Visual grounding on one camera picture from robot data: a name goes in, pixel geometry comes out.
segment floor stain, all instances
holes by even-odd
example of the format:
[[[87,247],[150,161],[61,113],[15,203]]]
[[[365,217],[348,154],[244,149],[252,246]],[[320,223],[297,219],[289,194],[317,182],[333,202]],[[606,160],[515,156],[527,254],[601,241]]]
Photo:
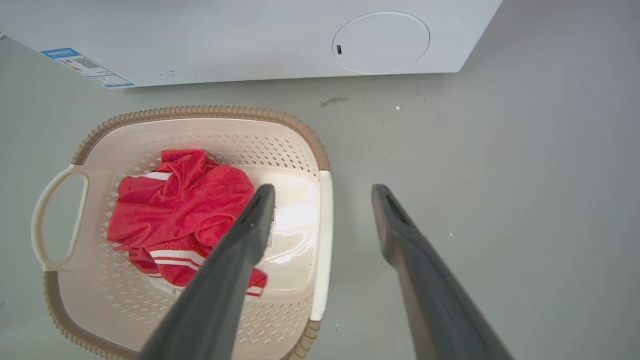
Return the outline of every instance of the floor stain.
[[[331,99],[328,99],[327,101],[323,102],[322,104],[320,104],[320,108],[324,108],[325,106],[329,106],[329,105],[333,105],[333,104],[337,104],[338,102],[345,102],[349,100],[349,98],[347,97],[332,97]]]

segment laundry basket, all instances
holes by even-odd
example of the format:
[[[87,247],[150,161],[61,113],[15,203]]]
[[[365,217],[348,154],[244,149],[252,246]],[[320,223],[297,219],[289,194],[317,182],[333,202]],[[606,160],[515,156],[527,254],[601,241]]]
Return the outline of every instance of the laundry basket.
[[[318,137],[281,111],[163,108],[114,117],[94,130],[68,169],[43,191],[33,213],[32,242],[54,324],[95,354],[134,359],[175,302],[175,295],[151,285],[127,253],[113,250],[106,239],[120,180],[153,171],[165,149],[203,149],[214,161],[243,170],[256,188],[274,185],[271,239],[256,266],[269,279],[258,299],[244,300],[232,358],[304,358],[326,305],[332,180]],[[42,238],[45,209],[74,174],[84,179],[76,228],[66,258],[52,261]]]

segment concrete floor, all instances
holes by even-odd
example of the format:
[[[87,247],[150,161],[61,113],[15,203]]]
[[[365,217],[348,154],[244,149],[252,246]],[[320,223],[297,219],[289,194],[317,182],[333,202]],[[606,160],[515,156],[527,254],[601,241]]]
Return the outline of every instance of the concrete floor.
[[[120,113],[236,104],[299,117],[332,162],[333,270],[310,360],[415,357],[373,183],[516,359],[639,358],[639,15],[635,0],[510,0],[457,74],[119,90],[3,40],[0,357],[94,358],[51,324],[29,242],[36,198],[85,135]]]

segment red clothing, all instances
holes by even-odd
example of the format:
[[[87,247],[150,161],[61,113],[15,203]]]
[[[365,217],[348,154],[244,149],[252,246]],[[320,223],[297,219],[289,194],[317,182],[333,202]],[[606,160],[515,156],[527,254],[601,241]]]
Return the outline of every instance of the red clothing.
[[[246,174],[218,165],[201,150],[162,152],[156,172],[167,180],[125,177],[120,182],[107,239],[129,251],[138,270],[186,286],[253,196]],[[253,269],[249,288],[266,285]],[[250,295],[259,295],[252,289]]]

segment circular panel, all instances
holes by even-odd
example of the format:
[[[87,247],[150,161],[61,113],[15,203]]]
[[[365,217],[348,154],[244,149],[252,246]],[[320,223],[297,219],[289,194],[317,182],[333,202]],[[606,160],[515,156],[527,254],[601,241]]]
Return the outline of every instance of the circular panel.
[[[415,63],[429,47],[429,29],[399,12],[376,12],[348,22],[333,38],[333,55],[345,68],[386,74]]]

